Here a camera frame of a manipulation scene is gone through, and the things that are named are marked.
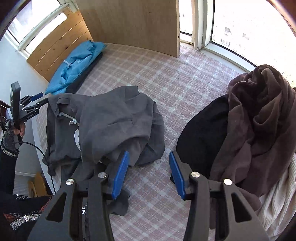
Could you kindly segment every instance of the window pane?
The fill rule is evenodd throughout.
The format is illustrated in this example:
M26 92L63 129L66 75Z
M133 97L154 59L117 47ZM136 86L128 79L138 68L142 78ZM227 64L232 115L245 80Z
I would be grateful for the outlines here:
M180 31L192 34L191 0L179 1Z
M296 83L296 38L266 0L215 0L212 41Z
M32 28L59 6L57 0L32 0L19 12L8 29L21 42Z
M27 52L31 54L34 49L37 48L37 46L42 42L42 40L45 39L47 35L49 35L58 25L60 25L66 19L66 15L61 13L50 23L48 23L26 47Z

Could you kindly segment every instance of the person's arm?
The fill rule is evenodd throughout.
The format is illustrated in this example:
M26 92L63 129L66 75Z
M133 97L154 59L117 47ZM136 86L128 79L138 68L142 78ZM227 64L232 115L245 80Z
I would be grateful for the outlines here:
M15 164L18 150L15 149L14 135L25 134L25 124L21 125L21 131L9 129L0 144L0 191L12 194L15 183Z

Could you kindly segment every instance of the human hand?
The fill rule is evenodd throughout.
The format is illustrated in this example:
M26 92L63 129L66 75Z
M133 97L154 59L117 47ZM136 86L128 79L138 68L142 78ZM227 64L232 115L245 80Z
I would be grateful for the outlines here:
M14 127L13 132L15 135L19 134L21 137L23 137L25 135L25 129L26 129L26 125L24 122L22 122L22 123L20 123L20 130L18 130Z

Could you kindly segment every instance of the white window frame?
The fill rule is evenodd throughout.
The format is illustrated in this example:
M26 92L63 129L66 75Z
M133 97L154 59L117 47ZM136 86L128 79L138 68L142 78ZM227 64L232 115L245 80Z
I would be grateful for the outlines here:
M211 43L214 23L214 0L192 0L194 7L192 42L198 51L204 49L233 63L246 72L254 70L255 66L237 54Z
M31 31L24 37L24 39L20 43L18 43L18 41L8 30L5 32L4 37L12 44L13 47L15 47L17 51L21 53L21 55L25 59L28 59L30 56L30 54L25 50L26 47L47 24L49 24L52 20L59 16L66 7L69 7L72 12L78 11L76 0L58 0L58 2L61 5L54 11L52 11L48 16L46 16L34 28L32 28Z

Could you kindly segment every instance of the folded blue jacket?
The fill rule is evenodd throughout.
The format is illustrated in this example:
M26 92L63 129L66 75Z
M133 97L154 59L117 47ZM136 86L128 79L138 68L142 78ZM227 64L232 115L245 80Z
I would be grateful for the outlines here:
M44 94L65 93L66 88L95 60L106 47L102 42L90 40L77 46L59 66Z

